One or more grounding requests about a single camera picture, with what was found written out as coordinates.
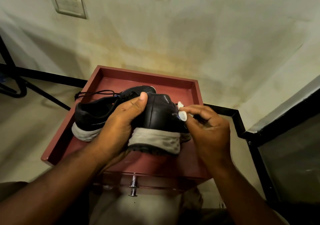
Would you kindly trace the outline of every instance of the black shoe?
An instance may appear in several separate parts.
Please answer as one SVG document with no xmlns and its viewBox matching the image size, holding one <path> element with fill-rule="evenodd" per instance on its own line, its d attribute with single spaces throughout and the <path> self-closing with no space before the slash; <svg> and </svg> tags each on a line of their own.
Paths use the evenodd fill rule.
<svg viewBox="0 0 320 225">
<path fill-rule="evenodd" d="M 129 149 L 155 155 L 179 154 L 181 134 L 184 138 L 188 136 L 184 141 L 189 141 L 191 136 L 178 113 L 178 107 L 168 95 L 148 93 L 145 110 L 132 123 L 136 128 Z"/>
<path fill-rule="evenodd" d="M 71 128 L 72 133 L 79 140 L 90 142 L 101 131 L 108 117 L 113 113 L 115 108 L 123 102 L 140 96 L 141 92 L 156 93 L 152 86 L 136 86 L 122 91 L 121 93 L 103 93 L 104 90 L 89 94 L 112 94 L 110 97 L 103 97 L 90 103 L 78 103 L 75 109 L 75 122 Z M 84 97 L 76 94 L 75 98 Z"/>
</svg>

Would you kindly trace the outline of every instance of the tray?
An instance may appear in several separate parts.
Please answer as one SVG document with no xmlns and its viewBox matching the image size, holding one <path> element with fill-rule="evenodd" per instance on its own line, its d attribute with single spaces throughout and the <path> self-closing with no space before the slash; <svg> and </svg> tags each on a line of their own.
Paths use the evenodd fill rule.
<svg viewBox="0 0 320 225">
<path fill-rule="evenodd" d="M 96 92 L 111 89 L 115 92 L 121 92 L 139 85 L 151 85 L 157 90 L 157 93 L 168 94 L 175 103 L 181 101 L 184 105 L 203 104 L 197 80 L 105 66 L 97 66 L 82 91 Z M 42 161 L 49 165 L 56 165 L 74 151 L 89 145 L 75 138 L 71 132 L 71 126 L 74 122 L 74 108 L 79 101 L 90 102 L 101 97 L 104 95 L 96 94 L 76 100 L 44 151 L 41 157 Z M 141 176 L 141 181 L 146 180 L 145 188 L 162 187 L 183 190 L 186 189 L 181 185 L 183 182 L 191 187 L 210 179 L 206 167 L 196 155 L 193 140 L 181 145 L 181 152 L 177 157 L 130 152 L 125 159 L 106 170 L 100 182 L 114 186 L 126 186 L 129 182 L 127 179 L 129 180 L 133 174 Z M 160 184 L 161 177 L 170 181 Z"/>
</svg>

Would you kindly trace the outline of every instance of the metal knob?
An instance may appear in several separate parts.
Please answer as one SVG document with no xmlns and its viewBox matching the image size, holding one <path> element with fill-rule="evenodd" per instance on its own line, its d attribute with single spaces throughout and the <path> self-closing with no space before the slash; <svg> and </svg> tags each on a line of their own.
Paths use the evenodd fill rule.
<svg viewBox="0 0 320 225">
<path fill-rule="evenodd" d="M 129 188 L 131 188 L 131 193 L 129 196 L 137 196 L 136 193 L 137 193 L 137 188 L 139 188 L 137 186 L 137 176 L 133 175 L 132 176 L 132 180 L 131 180 L 131 184 L 130 186 L 128 186 Z"/>
</svg>

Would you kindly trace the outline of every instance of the pair of shoes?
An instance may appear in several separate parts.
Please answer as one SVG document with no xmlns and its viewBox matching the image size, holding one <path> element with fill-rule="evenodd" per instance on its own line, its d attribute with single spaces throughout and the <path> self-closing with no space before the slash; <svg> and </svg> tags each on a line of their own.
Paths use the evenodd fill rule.
<svg viewBox="0 0 320 225">
<path fill-rule="evenodd" d="M 178 106 L 168 95 L 157 94 L 151 86 L 133 87 L 121 93 L 105 91 L 99 91 L 97 94 L 112 94 L 112 96 L 77 104 L 72 132 L 79 140 L 92 141 L 100 133 L 115 108 L 140 96 L 141 92 L 148 94 L 148 101 L 144 112 L 132 122 L 135 129 L 128 143 L 130 150 L 156 155 L 177 155 L 180 152 L 180 142 L 191 139 L 184 121 L 181 120 Z M 81 94 L 83 93 L 76 94 L 75 98 L 83 97 Z"/>
</svg>

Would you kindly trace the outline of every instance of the blank wall plate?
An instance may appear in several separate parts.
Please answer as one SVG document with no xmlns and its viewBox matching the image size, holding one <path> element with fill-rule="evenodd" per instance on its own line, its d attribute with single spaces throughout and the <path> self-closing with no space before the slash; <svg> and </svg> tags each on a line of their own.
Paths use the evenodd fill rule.
<svg viewBox="0 0 320 225">
<path fill-rule="evenodd" d="M 56 12 L 86 19 L 82 0 L 51 0 Z"/>
</svg>

